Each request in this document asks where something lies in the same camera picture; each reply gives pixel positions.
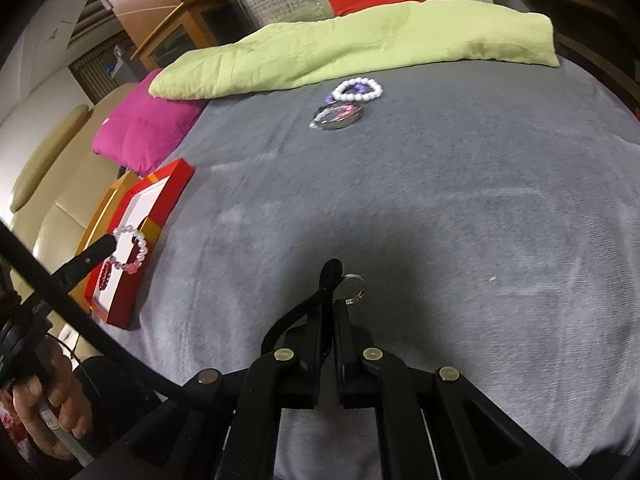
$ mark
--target magenta cushion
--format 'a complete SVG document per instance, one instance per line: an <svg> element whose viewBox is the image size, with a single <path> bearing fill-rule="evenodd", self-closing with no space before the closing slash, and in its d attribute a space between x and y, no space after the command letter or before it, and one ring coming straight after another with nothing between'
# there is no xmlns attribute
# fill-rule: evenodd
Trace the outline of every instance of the magenta cushion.
<svg viewBox="0 0 640 480"><path fill-rule="evenodd" d="M94 153L140 175L156 170L189 133L207 101L168 101L149 95L153 70L116 106L95 135Z"/></svg>

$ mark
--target green blanket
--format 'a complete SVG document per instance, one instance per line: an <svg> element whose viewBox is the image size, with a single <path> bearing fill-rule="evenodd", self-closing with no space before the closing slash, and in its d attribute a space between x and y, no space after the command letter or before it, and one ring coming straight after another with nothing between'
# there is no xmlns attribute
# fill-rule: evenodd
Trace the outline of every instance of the green blanket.
<svg viewBox="0 0 640 480"><path fill-rule="evenodd" d="M429 0L324 22L272 23L237 43L187 52L149 93L211 99L458 59L558 66L551 21L471 0Z"/></svg>

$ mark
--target black sleeve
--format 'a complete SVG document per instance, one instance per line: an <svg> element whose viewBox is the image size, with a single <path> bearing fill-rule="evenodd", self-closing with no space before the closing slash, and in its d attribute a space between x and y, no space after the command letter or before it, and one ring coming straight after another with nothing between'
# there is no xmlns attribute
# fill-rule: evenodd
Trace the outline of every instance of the black sleeve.
<svg viewBox="0 0 640 480"><path fill-rule="evenodd" d="M91 402L94 429L80 442L94 458L160 405L158 396L152 390L104 356L87 359L82 363L82 368L76 368L74 375ZM31 437L29 455L31 465L47 480L67 480L81 469L75 459L56 460L45 455Z"/></svg>

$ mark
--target black tube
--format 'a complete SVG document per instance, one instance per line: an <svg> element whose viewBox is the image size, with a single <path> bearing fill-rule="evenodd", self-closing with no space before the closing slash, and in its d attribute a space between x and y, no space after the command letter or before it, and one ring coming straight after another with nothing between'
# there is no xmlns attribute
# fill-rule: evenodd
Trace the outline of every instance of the black tube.
<svg viewBox="0 0 640 480"><path fill-rule="evenodd" d="M342 263L340 260L332 258L322 266L318 283L319 290L311 297L297 304L273 324L262 340L260 354L264 355L273 352L280 336L297 320L306 316L313 308L319 306L324 301L329 301L329 304L331 304L334 290L340 285L341 281Z"/></svg>
<svg viewBox="0 0 640 480"><path fill-rule="evenodd" d="M206 407L197 397L190 396L178 384L135 358L96 325L80 306L65 294L60 285L1 221L0 253L69 325L78 330L82 337L132 377L175 402L196 409Z"/></svg>

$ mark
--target gray bedsheet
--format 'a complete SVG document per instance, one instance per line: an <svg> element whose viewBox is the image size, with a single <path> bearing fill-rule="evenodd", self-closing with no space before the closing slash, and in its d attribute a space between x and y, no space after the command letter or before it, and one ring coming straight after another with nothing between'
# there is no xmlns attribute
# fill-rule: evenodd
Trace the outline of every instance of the gray bedsheet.
<svg viewBox="0 0 640 480"><path fill-rule="evenodd" d="M583 70L459 61L374 73L344 130L310 130L337 81L212 101L171 158L195 175L118 341L178 382L247 367L324 261L414 367L454 365L567 465L638 439L640 125ZM374 417L331 374L285 412L283 479L379 478Z"/></svg>

